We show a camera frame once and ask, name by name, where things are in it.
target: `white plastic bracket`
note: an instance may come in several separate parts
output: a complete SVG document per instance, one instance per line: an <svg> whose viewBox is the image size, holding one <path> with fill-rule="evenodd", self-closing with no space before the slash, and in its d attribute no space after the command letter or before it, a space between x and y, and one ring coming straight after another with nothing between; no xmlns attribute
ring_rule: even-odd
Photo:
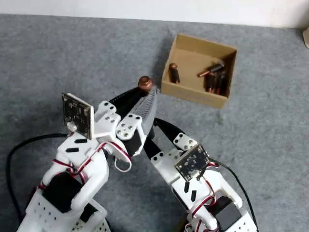
<svg viewBox="0 0 309 232"><path fill-rule="evenodd" d="M150 160L169 185L180 178L179 172L174 167L174 163L178 160L180 154L181 151L173 149L169 153L159 152Z"/></svg>
<svg viewBox="0 0 309 232"><path fill-rule="evenodd" d="M179 133L174 139L173 143L181 150L186 151L195 146L197 141L185 135L184 133Z"/></svg>
<svg viewBox="0 0 309 232"><path fill-rule="evenodd" d="M141 126L142 118L136 114L128 114L117 126L117 137L121 140L130 140L136 128Z"/></svg>

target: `cardboard box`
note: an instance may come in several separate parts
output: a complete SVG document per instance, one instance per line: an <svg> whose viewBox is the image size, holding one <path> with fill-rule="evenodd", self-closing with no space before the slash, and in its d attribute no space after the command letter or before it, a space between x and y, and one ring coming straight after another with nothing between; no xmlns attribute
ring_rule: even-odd
<svg viewBox="0 0 309 232"><path fill-rule="evenodd" d="M199 38L178 34L169 52L162 75L161 92L177 98L198 102L221 109L226 103L229 94L237 50ZM208 93L204 88L204 77L197 74L207 67L222 62L228 75L228 87L224 94ZM169 65L176 63L180 83L171 82Z"/></svg>

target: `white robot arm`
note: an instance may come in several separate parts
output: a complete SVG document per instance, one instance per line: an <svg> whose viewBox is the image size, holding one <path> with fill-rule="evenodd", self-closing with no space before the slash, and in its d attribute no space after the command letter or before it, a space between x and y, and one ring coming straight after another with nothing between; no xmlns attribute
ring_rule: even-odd
<svg viewBox="0 0 309 232"><path fill-rule="evenodd" d="M175 149L162 152L147 139L144 149L154 167L188 212L185 232L256 232L241 197L216 171L204 148L174 125L155 118Z"/></svg>
<svg viewBox="0 0 309 232"><path fill-rule="evenodd" d="M18 232L109 232L106 210L93 200L108 180L106 155L127 172L151 132L157 88L149 77L139 87L93 106L63 94L64 120L70 130L51 168L34 193ZM117 161L128 163L118 168Z"/></svg>

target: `copper cylinder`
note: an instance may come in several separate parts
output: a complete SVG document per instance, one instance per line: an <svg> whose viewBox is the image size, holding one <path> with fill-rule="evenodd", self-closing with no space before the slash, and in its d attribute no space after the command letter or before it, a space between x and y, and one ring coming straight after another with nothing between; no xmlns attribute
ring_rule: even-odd
<svg viewBox="0 0 309 232"><path fill-rule="evenodd" d="M139 88L147 93L150 92L153 85L154 85L153 80L148 76L142 76L139 79L139 83L138 83Z"/></svg>
<svg viewBox="0 0 309 232"><path fill-rule="evenodd" d="M175 63L171 63L169 65L171 80L172 80L173 83L176 83L176 84L180 83L180 78L179 78L177 68L178 68L178 66Z"/></svg>

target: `gray carpet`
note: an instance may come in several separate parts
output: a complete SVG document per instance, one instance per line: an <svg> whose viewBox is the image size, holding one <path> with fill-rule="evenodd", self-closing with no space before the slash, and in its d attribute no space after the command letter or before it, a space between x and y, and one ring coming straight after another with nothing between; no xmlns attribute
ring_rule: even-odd
<svg viewBox="0 0 309 232"><path fill-rule="evenodd" d="M158 117L182 128L234 169L261 232L307 231L309 50L294 29L1 15L1 167L15 144L65 132L62 92L97 106L135 87L142 75L159 83L177 33L239 50L232 91L223 110L160 95ZM161 148L171 148L162 133L155 140ZM28 145L13 158L14 189L22 207L61 141ZM109 181L95 199L108 210L115 231L172 231L185 211L146 155L134 158L127 174L110 167ZM15 231L17 218L4 168L0 171L0 231ZM243 197L235 180L223 172Z"/></svg>

